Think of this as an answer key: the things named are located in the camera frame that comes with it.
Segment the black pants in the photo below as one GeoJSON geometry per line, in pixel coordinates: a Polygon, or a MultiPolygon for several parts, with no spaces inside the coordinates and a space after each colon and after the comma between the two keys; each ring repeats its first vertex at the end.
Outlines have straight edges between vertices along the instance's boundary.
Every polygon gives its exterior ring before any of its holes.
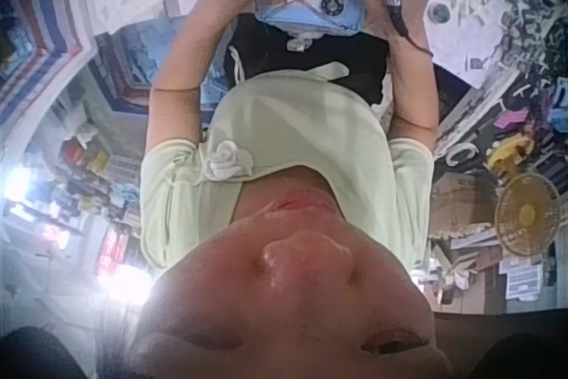
{"type": "MultiPolygon", "coordinates": [[[[337,61],[349,68],[350,75],[333,83],[359,94],[369,105],[381,103],[389,53],[386,41],[362,33],[352,37],[323,36],[306,52],[290,52],[286,46],[290,38],[254,15],[245,14],[239,17],[229,45],[239,52],[247,79],[278,70],[307,71],[337,61]]],[[[229,53],[225,56],[225,72],[234,87],[234,60],[229,53]]]]}

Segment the light green shirt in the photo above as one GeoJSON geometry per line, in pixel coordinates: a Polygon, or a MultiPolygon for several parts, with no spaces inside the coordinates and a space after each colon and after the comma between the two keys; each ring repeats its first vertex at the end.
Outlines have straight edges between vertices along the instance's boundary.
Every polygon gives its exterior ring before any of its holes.
{"type": "Polygon", "coordinates": [[[205,142],[171,140],[146,156],[141,243],[148,261],[170,268],[230,224],[243,182],[295,166],[318,171],[345,219],[407,269],[422,260],[430,150],[412,139],[387,141],[355,93],[314,74],[280,71],[232,89],[205,142]]]}

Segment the fan grille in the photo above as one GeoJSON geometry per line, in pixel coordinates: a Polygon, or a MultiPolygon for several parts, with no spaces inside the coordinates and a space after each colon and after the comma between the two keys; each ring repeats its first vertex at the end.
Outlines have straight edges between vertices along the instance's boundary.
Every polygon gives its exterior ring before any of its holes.
{"type": "Polygon", "coordinates": [[[495,210],[495,230],[503,247],[518,257],[548,249],[560,223],[560,195],[541,175],[525,173],[506,187],[495,210]]]}

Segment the woman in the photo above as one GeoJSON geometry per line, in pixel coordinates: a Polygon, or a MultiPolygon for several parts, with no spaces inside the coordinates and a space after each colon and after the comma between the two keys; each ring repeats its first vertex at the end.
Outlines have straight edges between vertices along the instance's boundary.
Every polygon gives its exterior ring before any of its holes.
{"type": "MultiPolygon", "coordinates": [[[[201,81],[225,26],[253,1],[200,0],[152,89],[142,247],[167,271],[143,311],[132,369],[444,376],[430,307],[407,273],[426,245],[438,131],[430,56],[395,34],[380,0],[366,0],[390,45],[388,137],[324,68],[241,83],[204,138],[201,81]]],[[[422,47],[427,2],[405,0],[422,47]]]]}

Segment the white cord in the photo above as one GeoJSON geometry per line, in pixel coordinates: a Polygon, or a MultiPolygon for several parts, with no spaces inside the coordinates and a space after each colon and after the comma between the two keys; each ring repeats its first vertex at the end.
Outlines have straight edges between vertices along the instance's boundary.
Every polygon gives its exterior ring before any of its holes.
{"type": "Polygon", "coordinates": [[[243,83],[247,78],[245,77],[245,69],[242,67],[241,56],[239,51],[234,46],[229,46],[231,58],[234,60],[234,81],[237,86],[243,83]]]}

